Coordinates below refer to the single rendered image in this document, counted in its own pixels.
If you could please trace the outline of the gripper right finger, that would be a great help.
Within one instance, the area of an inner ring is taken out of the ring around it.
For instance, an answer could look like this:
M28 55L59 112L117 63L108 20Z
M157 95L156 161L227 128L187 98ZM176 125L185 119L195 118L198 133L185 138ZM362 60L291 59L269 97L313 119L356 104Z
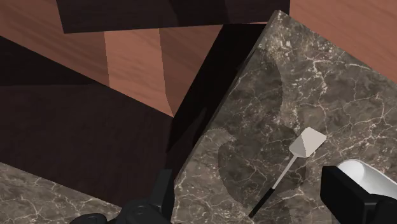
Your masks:
M367 192L336 166L324 166L320 198L340 224L397 224L397 199Z

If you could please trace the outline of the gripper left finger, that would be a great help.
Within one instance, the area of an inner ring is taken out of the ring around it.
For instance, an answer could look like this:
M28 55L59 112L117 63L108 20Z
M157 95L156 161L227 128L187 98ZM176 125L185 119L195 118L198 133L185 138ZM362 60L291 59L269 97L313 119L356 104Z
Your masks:
M100 213L84 214L70 224L172 224L174 208L174 182L172 171L162 169L147 199L129 201L112 220Z

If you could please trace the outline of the white bowl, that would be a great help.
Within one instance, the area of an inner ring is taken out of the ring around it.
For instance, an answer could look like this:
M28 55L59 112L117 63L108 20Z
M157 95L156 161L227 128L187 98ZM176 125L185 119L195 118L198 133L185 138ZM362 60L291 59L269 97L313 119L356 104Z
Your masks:
M397 200L397 183L371 165L357 159L345 160L337 167L368 193Z

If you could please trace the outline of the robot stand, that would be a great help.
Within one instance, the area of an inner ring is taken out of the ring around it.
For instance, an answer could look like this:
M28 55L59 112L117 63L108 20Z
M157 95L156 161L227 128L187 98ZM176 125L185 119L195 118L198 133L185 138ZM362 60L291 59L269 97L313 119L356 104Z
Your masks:
M56 0L65 33L266 22L291 0Z

